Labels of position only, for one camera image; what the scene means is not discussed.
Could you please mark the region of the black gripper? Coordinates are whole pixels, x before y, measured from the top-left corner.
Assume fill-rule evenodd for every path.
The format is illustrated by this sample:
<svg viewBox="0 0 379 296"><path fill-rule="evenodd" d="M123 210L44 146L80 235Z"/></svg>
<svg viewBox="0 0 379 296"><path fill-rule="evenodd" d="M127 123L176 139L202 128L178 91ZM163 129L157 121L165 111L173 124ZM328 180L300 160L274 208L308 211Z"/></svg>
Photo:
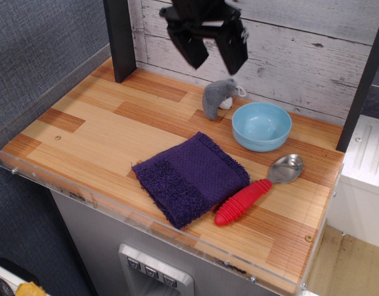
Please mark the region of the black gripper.
<svg viewBox="0 0 379 296"><path fill-rule="evenodd" d="M167 21L167 33L184 59L198 69L209 54L202 39L216 37L229 74L234 75L248 59L248 32L240 11L225 1L172 1L159 15Z"/></svg>

